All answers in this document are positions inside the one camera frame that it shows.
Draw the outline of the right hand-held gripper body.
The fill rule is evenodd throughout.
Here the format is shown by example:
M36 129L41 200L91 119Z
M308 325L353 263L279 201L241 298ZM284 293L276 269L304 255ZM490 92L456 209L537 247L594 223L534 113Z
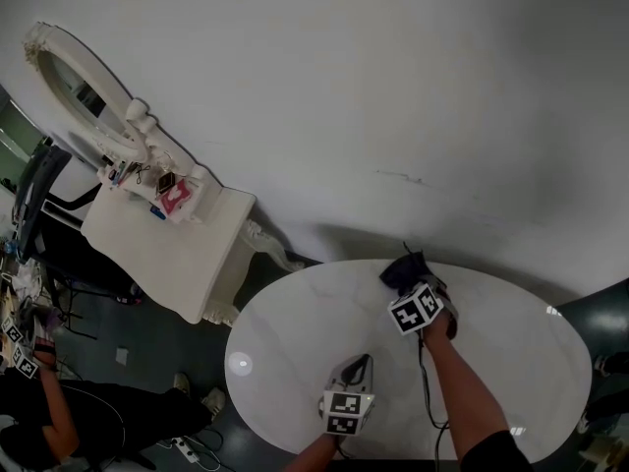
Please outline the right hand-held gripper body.
M433 275L404 290L389 304L387 311L402 335L420 333L440 315L448 318L448 338L454 338L458 332L458 311L450 299L447 285Z

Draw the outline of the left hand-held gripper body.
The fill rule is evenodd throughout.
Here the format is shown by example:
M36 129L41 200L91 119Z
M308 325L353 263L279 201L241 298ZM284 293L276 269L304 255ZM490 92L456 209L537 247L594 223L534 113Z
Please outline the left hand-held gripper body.
M358 435L371 415L374 402L373 394L326 390L319 405L325 432Z

